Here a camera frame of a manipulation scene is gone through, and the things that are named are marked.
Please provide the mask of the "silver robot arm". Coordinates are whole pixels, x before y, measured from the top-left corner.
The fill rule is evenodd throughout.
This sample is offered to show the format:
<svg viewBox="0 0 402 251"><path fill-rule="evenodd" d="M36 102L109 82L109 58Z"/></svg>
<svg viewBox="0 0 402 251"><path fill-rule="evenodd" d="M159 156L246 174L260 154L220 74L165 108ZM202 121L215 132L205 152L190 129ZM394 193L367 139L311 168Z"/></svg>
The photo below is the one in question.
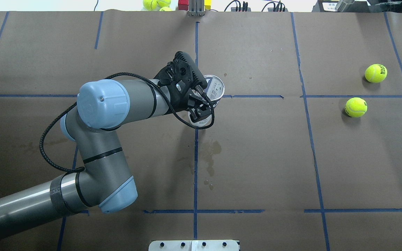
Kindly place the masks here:
<svg viewBox="0 0 402 251"><path fill-rule="evenodd" d="M76 142L83 167L0 199L0 240L98 206L115 213L138 196L116 130L123 124L188 111L190 122L213 117L211 81L163 77L84 84L76 105L59 116L61 130Z"/></svg>

